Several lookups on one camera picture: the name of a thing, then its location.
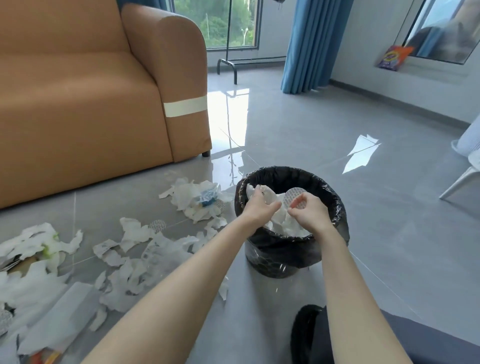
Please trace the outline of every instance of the person's left hand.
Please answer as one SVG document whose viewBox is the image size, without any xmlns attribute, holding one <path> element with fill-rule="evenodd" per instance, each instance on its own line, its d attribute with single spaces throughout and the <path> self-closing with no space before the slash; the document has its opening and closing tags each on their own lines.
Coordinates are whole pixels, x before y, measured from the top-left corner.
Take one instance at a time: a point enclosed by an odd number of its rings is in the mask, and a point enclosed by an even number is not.
<svg viewBox="0 0 480 364">
<path fill-rule="evenodd" d="M 252 198 L 245 205 L 241 216 L 244 219 L 247 219 L 256 230 L 265 225 L 281 206 L 282 203 L 280 201 L 275 201 L 270 205 L 267 205 L 265 203 L 264 195 L 260 190 L 260 185 L 257 185 Z"/>
</svg>

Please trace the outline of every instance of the black shoe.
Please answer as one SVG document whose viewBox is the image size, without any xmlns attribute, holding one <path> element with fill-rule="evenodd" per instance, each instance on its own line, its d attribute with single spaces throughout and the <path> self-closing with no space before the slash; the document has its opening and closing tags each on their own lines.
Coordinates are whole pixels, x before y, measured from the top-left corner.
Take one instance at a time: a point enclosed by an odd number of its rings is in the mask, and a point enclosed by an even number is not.
<svg viewBox="0 0 480 364">
<path fill-rule="evenodd" d="M 323 310 L 320 306 L 308 304 L 297 313 L 290 338 L 293 364 L 309 364 L 315 321 Z"/>
</svg>

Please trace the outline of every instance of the chair leg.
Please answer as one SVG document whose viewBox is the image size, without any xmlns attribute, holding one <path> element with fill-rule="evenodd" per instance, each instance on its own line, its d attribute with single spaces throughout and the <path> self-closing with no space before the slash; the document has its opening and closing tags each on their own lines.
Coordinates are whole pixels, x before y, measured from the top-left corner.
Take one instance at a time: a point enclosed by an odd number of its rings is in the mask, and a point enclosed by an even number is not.
<svg viewBox="0 0 480 364">
<path fill-rule="evenodd" d="M 469 169 L 467 169 L 465 173 L 463 173 L 460 178 L 454 182 L 454 184 L 452 184 L 444 193 L 440 195 L 439 198 L 445 200 L 453 192 L 465 185 L 476 173 L 480 173 L 480 170 L 476 169 L 475 167 L 470 167 Z"/>
</svg>

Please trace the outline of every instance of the sofa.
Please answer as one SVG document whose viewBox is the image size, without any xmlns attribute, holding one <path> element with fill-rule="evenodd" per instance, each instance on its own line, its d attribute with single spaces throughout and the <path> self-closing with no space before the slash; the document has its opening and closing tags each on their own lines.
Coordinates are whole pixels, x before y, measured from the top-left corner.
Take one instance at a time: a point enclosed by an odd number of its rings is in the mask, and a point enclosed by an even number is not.
<svg viewBox="0 0 480 364">
<path fill-rule="evenodd" d="M 212 147 L 202 34 L 115 0 L 0 11 L 0 208 Z"/>
</svg>

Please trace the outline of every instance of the wall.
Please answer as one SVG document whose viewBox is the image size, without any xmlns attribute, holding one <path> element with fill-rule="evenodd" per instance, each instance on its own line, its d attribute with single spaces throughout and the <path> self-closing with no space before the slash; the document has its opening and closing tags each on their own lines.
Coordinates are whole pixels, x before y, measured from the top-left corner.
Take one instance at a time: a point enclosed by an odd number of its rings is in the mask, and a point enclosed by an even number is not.
<svg viewBox="0 0 480 364">
<path fill-rule="evenodd" d="M 229 51 L 228 58 L 285 56 L 296 3 L 297 0 L 286 0 L 283 4 L 264 0 L 259 49 Z M 208 67 L 216 66 L 219 58 L 225 58 L 225 51 L 208 52 Z"/>
<path fill-rule="evenodd" d="M 472 123 L 480 113 L 480 47 L 464 66 L 466 75 L 408 65 L 399 72 L 374 67 L 394 44 L 410 5 L 411 0 L 355 0 L 332 78 Z"/>
</svg>

